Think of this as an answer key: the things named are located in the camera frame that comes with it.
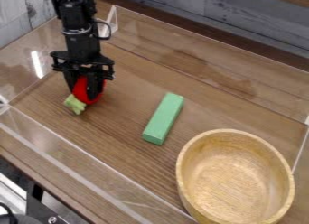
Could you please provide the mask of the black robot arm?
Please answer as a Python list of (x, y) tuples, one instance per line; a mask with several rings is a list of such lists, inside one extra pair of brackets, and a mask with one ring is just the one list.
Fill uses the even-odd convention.
[(66, 49), (50, 51), (52, 68), (64, 75), (68, 89), (85, 104), (94, 103), (102, 95), (105, 82), (115, 78), (115, 61), (101, 54), (100, 41), (110, 38), (112, 29), (94, 18), (93, 0), (49, 0)]

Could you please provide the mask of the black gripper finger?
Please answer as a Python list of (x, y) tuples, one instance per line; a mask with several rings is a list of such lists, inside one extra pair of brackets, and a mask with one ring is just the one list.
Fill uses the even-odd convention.
[(89, 72), (86, 74), (86, 98), (94, 100), (102, 93), (104, 75), (101, 71)]
[(64, 71), (64, 79), (68, 84), (68, 89), (73, 90), (74, 84), (77, 82), (78, 73), (76, 71)]

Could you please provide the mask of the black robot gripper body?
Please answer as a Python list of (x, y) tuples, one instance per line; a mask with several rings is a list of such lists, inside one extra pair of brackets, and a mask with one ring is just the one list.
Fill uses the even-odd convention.
[(76, 71), (78, 76), (85, 76), (89, 72), (101, 71), (104, 79), (112, 80), (115, 77), (115, 62), (101, 54), (100, 41), (96, 30), (65, 30), (66, 49), (49, 53), (54, 71)]

